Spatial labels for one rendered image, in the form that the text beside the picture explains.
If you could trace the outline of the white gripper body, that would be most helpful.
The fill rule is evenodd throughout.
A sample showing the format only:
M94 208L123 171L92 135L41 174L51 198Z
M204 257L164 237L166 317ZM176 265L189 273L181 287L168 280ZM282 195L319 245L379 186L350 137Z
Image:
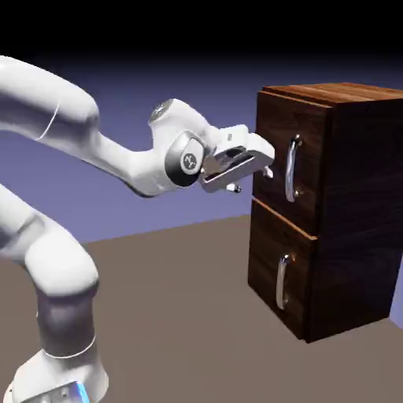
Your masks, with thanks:
M263 172L264 166L270 168L274 160L274 146L258 134L225 133L202 163L201 187L208 193L224 190L229 183Z

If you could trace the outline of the dark wooden cabinet door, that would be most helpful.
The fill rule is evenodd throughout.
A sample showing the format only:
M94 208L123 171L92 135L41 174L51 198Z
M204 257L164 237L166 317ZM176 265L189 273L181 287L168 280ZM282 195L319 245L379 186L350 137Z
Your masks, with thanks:
M275 148L273 178L257 173L253 196L311 237L319 234L322 204L324 140L331 123L332 107L261 91L257 96L256 133ZM285 170L290 140L299 134L294 188L295 202L285 197Z
M285 220L252 201L248 284L259 298L299 339L308 338L309 284L316 241L304 236ZM284 310L275 302L279 259L290 254L284 290L288 298Z

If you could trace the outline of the dark wooden cabinet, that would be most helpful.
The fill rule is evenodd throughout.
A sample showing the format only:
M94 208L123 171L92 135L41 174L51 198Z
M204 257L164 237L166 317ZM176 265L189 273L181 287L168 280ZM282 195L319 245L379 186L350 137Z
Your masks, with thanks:
M261 91L332 107L319 234L252 198L316 241L304 341L387 318L403 257L403 90L344 82Z

